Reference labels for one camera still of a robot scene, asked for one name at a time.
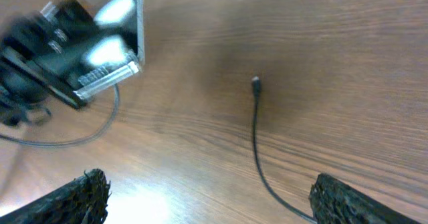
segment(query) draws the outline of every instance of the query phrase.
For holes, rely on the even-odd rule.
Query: wooden table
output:
[[[255,170],[257,74],[262,165],[285,200],[311,213],[324,172],[428,223],[428,0],[145,3],[145,71],[121,85],[111,130],[75,148],[19,148],[0,211],[99,167],[112,181],[107,223],[301,223]],[[89,134],[111,101],[77,113],[51,100],[54,119],[26,137]]]

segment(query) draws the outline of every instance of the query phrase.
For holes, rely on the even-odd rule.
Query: black textured object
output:
[[[319,224],[418,223],[327,174],[318,175],[309,200]]]
[[[98,224],[107,218],[110,184],[100,169],[94,169],[46,196],[0,217],[14,224]]]

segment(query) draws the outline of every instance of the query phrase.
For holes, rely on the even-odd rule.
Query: cable connector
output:
[[[251,80],[251,85],[253,86],[253,95],[254,97],[259,97],[261,92],[261,82],[258,76],[254,76]]]

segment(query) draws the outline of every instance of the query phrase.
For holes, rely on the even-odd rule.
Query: wood grain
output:
[[[427,11],[428,0],[145,0],[145,71],[121,86],[111,130],[21,148],[0,211],[99,167],[112,180],[107,223],[301,223],[255,171],[258,74],[263,169],[284,199],[311,213],[324,172],[428,223]],[[106,92],[76,114],[52,100],[54,119],[27,137],[89,134],[111,102]]]

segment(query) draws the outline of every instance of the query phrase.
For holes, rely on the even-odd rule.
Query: wire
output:
[[[273,196],[275,198],[275,200],[277,200],[279,203],[281,203],[281,205],[283,205],[286,209],[288,209],[292,213],[296,214],[297,216],[305,219],[307,222],[316,224],[316,221],[314,218],[307,215],[303,211],[293,207],[288,202],[283,200],[278,194],[276,194],[276,192],[270,187],[268,181],[266,180],[266,178],[263,174],[263,171],[262,171],[261,165],[260,165],[260,161],[259,161],[258,152],[257,152],[257,138],[256,138],[257,113],[258,113],[258,109],[259,109],[259,97],[260,97],[260,92],[261,92],[260,79],[257,76],[254,77],[253,80],[251,81],[251,84],[253,86],[253,95],[254,95],[254,113],[253,113],[253,125],[252,125],[253,151],[254,151],[255,165],[257,166],[257,170],[259,172],[260,179],[261,179],[262,183],[265,185],[265,188],[267,189],[269,194],[271,196]]]
[[[69,140],[69,141],[63,141],[63,142],[39,142],[39,141],[21,140],[10,136],[5,136],[3,134],[0,134],[0,139],[14,142],[24,146],[42,147],[42,148],[64,148],[64,147],[77,146],[88,142],[92,142],[97,138],[100,138],[107,131],[107,129],[109,129],[109,127],[112,125],[114,119],[118,114],[119,105],[120,105],[120,93],[119,93],[119,87],[117,86],[117,84],[114,85],[113,90],[114,90],[114,103],[113,103],[112,113],[108,117],[107,121],[102,125],[102,127],[99,128],[94,134],[91,134],[87,137],[79,138],[76,140]]]

